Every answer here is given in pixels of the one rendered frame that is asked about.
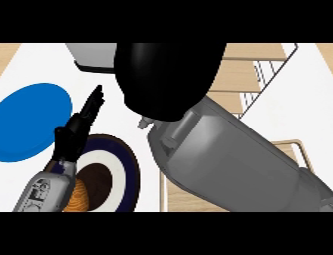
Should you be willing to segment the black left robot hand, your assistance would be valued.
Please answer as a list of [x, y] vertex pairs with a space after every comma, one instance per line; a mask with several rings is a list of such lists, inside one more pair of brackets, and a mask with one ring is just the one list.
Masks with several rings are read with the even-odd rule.
[[54, 149], [51, 155], [54, 161], [76, 161], [103, 101], [101, 86], [96, 85], [81, 110], [70, 115], [66, 123], [54, 128]]

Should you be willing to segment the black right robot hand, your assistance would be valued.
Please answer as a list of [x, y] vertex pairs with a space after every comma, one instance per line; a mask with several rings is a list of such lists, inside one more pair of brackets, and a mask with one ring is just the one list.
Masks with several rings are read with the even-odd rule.
[[118, 43], [113, 70], [128, 109], [178, 121], [208, 91], [224, 47], [221, 42]]

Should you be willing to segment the blue round plate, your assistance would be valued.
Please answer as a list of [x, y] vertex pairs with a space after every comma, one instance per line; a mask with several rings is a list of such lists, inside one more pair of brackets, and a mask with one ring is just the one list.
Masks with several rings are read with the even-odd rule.
[[50, 146], [70, 110], [67, 92], [48, 83], [28, 85], [1, 100], [0, 162], [22, 161]]

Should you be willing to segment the navy and white round plate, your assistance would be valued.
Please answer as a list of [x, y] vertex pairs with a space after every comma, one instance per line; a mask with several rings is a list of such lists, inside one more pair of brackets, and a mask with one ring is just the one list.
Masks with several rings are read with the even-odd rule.
[[128, 146], [113, 136], [104, 134], [88, 136], [76, 161], [76, 173], [93, 163], [107, 168], [112, 188], [103, 204], [87, 212], [133, 212], [140, 191], [138, 165]]

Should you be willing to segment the grey appliance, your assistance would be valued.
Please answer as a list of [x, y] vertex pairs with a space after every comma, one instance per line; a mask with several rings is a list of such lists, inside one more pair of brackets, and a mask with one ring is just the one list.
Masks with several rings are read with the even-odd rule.
[[66, 43], [76, 68], [82, 72], [113, 71], [115, 43]]

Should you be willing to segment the brown round pastry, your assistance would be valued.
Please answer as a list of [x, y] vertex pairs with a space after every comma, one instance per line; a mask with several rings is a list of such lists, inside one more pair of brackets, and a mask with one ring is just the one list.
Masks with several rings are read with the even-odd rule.
[[103, 204], [112, 188], [107, 168], [97, 163], [88, 164], [76, 173], [75, 187], [64, 212], [93, 211]]

